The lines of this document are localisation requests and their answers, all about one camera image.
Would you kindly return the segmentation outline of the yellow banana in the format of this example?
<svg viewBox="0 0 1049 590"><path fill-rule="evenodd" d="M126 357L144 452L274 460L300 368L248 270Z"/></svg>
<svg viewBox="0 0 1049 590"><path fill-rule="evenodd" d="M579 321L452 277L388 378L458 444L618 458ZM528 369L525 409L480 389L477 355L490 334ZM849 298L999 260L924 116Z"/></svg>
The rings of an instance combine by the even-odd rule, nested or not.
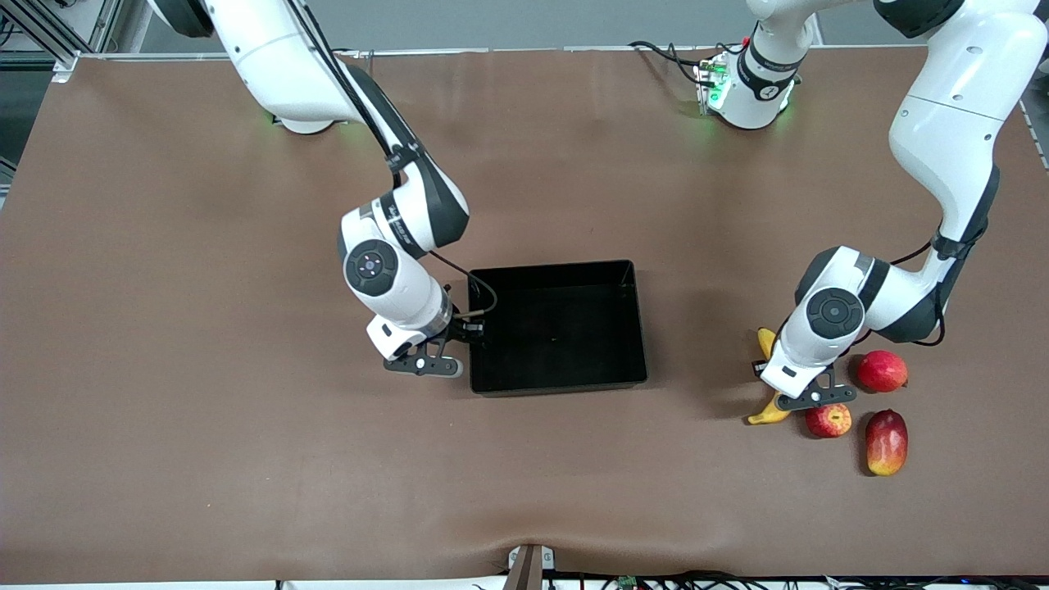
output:
<svg viewBox="0 0 1049 590"><path fill-rule="evenodd" d="M767 362L772 356L776 333L772 332L771 329L761 326L757 330L756 339L758 347L761 349L761 352L763 352L764 360ZM779 407L777 402L779 402L780 397L782 392L774 391L771 399L765 404L763 410L747 417L747 423L749 425L765 425L777 424L783 422L783 420L786 420L790 415L790 410L783 410L783 408Z"/></svg>

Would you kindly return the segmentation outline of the red yellow-speckled apple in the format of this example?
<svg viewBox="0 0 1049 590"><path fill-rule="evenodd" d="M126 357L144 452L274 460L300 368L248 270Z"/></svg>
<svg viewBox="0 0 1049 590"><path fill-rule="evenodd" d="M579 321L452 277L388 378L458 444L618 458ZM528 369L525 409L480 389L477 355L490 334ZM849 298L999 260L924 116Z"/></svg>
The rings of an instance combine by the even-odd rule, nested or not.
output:
<svg viewBox="0 0 1049 590"><path fill-rule="evenodd" d="M853 415L842 403L808 408L802 415L806 429L817 439L838 439L853 427Z"/></svg>

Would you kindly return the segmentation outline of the black plastic box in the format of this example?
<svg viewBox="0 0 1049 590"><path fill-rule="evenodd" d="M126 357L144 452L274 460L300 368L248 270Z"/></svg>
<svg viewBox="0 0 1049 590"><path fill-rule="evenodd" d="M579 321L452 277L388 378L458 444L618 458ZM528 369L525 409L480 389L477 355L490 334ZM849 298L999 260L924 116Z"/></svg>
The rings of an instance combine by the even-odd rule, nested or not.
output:
<svg viewBox="0 0 1049 590"><path fill-rule="evenodd" d="M469 347L477 395L615 391L648 378L629 259L478 269L469 305L484 322Z"/></svg>

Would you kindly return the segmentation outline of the red round peach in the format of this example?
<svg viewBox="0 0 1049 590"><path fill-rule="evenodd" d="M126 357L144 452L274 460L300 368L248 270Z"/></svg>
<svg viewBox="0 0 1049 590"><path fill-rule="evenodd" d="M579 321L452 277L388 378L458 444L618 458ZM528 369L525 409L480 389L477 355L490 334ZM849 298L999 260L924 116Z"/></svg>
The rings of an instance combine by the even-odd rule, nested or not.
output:
<svg viewBox="0 0 1049 590"><path fill-rule="evenodd" d="M895 352L870 351L856 363L856 378L863 388L876 393L891 393L908 384L908 366Z"/></svg>

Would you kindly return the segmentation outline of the red yellow mango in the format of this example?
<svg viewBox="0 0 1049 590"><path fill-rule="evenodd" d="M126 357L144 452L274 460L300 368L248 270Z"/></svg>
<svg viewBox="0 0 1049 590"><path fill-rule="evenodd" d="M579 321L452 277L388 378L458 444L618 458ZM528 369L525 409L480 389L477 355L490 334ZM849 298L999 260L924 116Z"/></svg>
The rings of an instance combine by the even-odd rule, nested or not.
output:
<svg viewBox="0 0 1049 590"><path fill-rule="evenodd" d="M898 475L908 457L908 429L899 412L877 410L865 427L865 462L875 477Z"/></svg>

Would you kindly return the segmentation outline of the brown table mat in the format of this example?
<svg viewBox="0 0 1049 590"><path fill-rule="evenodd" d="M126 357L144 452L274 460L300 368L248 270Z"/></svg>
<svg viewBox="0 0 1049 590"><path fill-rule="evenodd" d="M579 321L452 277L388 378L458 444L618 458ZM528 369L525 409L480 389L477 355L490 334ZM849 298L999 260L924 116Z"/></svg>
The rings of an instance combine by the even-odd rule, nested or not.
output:
<svg viewBox="0 0 1049 590"><path fill-rule="evenodd" d="M461 186L467 268L630 259L648 379L484 399L382 366L338 222L389 190L370 132L273 125L228 61L86 59L0 212L0 583L490 574L1049 574L1049 175L1022 115L947 340L897 347L899 475L861 426L751 427L819 251L939 223L889 152L921 48L810 52L775 124L695 113L637 52L374 57Z"/></svg>

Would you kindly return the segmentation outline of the silver table edge rail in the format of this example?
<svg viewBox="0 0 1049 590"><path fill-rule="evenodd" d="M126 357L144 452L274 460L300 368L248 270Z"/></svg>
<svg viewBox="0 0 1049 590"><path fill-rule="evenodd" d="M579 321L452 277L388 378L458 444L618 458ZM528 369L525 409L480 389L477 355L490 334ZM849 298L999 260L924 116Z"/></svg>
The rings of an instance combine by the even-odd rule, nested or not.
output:
<svg viewBox="0 0 1049 590"><path fill-rule="evenodd" d="M816 44L811 48L815 50L831 49L859 49L859 48L922 48L922 43L906 44ZM611 46L563 46L563 48L520 48L511 49L510 52L634 52L646 48L627 45ZM461 55L462 52L494 52L493 48L445 48L445 49L409 49L409 50L338 50L339 57L422 57ZM71 65L56 65L53 71L74 70L74 65L79 61L95 59L112 62L211 62L228 61L228 52L74 52L74 60Z"/></svg>

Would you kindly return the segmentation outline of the aluminium frame profile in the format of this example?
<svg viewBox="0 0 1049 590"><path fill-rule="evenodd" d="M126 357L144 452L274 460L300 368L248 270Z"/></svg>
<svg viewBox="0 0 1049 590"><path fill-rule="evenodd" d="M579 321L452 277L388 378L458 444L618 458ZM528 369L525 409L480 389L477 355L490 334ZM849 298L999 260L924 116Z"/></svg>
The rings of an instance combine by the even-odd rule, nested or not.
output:
<svg viewBox="0 0 1049 590"><path fill-rule="evenodd" d="M104 50L121 0L0 0L0 71L72 72Z"/></svg>

